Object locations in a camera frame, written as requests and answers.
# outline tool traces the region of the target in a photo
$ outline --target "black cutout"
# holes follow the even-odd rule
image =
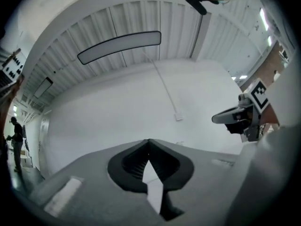
[[[123,190],[147,194],[147,185],[142,178],[148,161],[163,183],[160,215],[165,220],[174,219],[183,211],[172,205],[167,193],[183,188],[192,177],[194,166],[188,157],[153,139],[143,140],[113,156],[108,164],[108,173]]]

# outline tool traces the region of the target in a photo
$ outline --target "gray surface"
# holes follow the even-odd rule
[[[12,187],[23,196],[28,196],[34,188],[44,181],[36,168],[22,168],[22,173],[14,171],[15,166],[9,165]]]
[[[160,142],[168,147],[173,146],[170,143]],[[256,148],[256,143],[245,145],[234,166],[228,169],[214,165],[212,160],[231,161],[237,156],[185,150],[186,148],[175,150],[193,161],[195,172],[182,190],[169,193],[173,206],[185,213],[168,224],[223,225],[229,208],[244,182]]]
[[[255,219],[283,191],[300,155],[300,131],[300,125],[281,128],[258,143],[246,179],[230,208],[229,225],[245,225]]]
[[[109,159],[141,141],[123,144],[80,157],[39,185],[30,199],[39,206],[62,188],[70,176],[84,179],[81,188],[59,215],[76,225],[158,225],[164,220],[147,201],[146,194],[123,191],[109,177]]]
[[[146,194],[123,191],[109,177],[107,164],[117,153],[139,142],[87,154],[42,183],[31,194],[39,206],[61,189],[70,176],[84,183],[64,208],[59,218],[77,225],[222,225],[235,199],[256,150],[246,145],[241,154],[213,153],[157,140],[189,157],[195,166],[192,178],[178,191],[169,192],[173,206],[182,216],[165,222],[147,201]]]

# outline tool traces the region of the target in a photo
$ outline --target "corrugated ceiling panel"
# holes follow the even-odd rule
[[[248,72],[260,56],[257,48],[231,22],[219,16],[205,59],[220,62],[232,76]]]
[[[193,8],[171,2],[160,2],[160,60],[189,58],[197,37],[201,15]]]
[[[49,77],[54,84],[40,98],[51,100],[91,77],[153,60],[189,58],[194,49],[201,15],[190,6],[163,1],[137,1],[102,9],[73,24],[39,58],[24,90],[31,96]],[[162,44],[115,53],[87,65],[79,52],[100,42],[129,33],[161,31]]]

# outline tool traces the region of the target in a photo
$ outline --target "white ceiling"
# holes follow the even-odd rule
[[[49,77],[54,84],[34,100],[36,108],[42,109],[59,94],[89,78],[146,62],[141,48],[109,55],[88,65],[82,65],[77,54],[117,36],[153,30],[161,31],[161,45],[143,48],[153,60],[190,58],[192,53],[198,53],[198,59],[220,62],[231,76],[248,75],[268,49],[269,34],[259,16],[260,0],[231,0],[219,6],[204,4],[211,14],[206,29],[201,28],[202,17],[184,0],[182,4],[132,1],[94,11],[56,35],[35,58],[37,62],[23,94],[32,97],[45,77]],[[201,36],[206,38],[202,47],[197,48],[195,44]]]
[[[153,60],[189,58],[200,23],[201,15],[190,6],[162,1],[129,2],[92,13],[69,27],[46,49],[34,66],[24,94],[34,93],[48,76],[54,84],[39,101],[50,104],[56,96],[84,80],[146,62],[142,48],[112,54],[88,65],[77,59],[79,52],[129,33],[161,31],[161,45],[143,48]]]

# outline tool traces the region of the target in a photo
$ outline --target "cable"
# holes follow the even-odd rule
[[[164,79],[163,79],[162,75],[160,74],[160,71],[158,70],[158,68],[157,68],[157,66],[156,66],[156,64],[155,64],[155,62],[147,56],[147,54],[143,51],[143,49],[141,49],[141,51],[144,53],[144,55],[145,55],[145,56],[152,62],[152,64],[155,66],[155,68],[156,68],[156,70],[157,70],[157,73],[158,73],[160,79],[162,80],[163,86],[164,86],[164,88],[165,88],[165,90],[166,90],[166,92],[167,92],[167,95],[168,95],[168,97],[169,97],[169,99],[170,99],[170,102],[171,102],[171,104],[173,105],[174,112],[177,114],[177,113],[178,113],[178,110],[177,110],[177,108],[175,107],[174,101],[173,101],[173,99],[171,98],[171,95],[170,95],[170,93],[169,93],[169,90],[168,90],[168,88],[167,88],[167,86],[166,86],[166,84],[165,84],[165,82],[164,82]]]

